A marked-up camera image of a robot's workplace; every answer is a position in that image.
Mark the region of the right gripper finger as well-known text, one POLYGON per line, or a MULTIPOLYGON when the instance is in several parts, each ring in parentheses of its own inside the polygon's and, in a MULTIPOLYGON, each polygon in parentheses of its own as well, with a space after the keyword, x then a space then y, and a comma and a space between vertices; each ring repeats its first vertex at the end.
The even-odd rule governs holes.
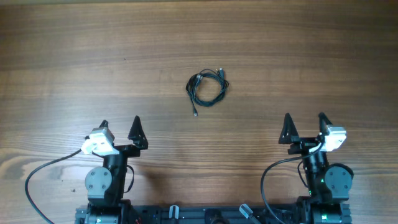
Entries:
POLYGON ((322 134, 328 134, 328 126, 332 125, 332 122, 328 119, 324 112, 318 114, 319 117, 319 128, 322 134))
POLYGON ((293 144, 300 142, 298 131, 289 113, 285 114, 284 124, 278 140, 279 144, 293 144))

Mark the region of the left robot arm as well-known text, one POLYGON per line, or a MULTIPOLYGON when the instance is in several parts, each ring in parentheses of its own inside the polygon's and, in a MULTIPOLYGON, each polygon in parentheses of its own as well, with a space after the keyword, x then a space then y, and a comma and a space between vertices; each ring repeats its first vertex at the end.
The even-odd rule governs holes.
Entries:
POLYGON ((88 206, 75 214, 75 223, 126 224, 140 223, 140 215, 131 201, 123 199, 127 192, 126 174, 132 167, 127 163, 131 157, 139 157, 149 146, 142 129, 141 119, 136 116, 127 136, 132 144, 116 146, 115 137, 104 120, 86 137, 81 150, 103 159, 103 165, 90 170, 85 177, 88 191, 88 206))

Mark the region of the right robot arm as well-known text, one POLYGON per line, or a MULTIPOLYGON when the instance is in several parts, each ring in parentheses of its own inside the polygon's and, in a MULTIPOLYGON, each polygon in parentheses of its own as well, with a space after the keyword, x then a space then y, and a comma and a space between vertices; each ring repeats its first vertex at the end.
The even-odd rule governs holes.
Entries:
POLYGON ((353 184, 354 172, 341 163, 330 164, 327 154, 346 140, 346 130, 332 124, 320 113, 320 132, 312 138, 300 137, 290 114, 284 117, 279 143, 288 144, 288 154, 298 154, 307 180, 308 197, 297 199, 295 223, 351 223, 351 211, 345 202, 353 184))

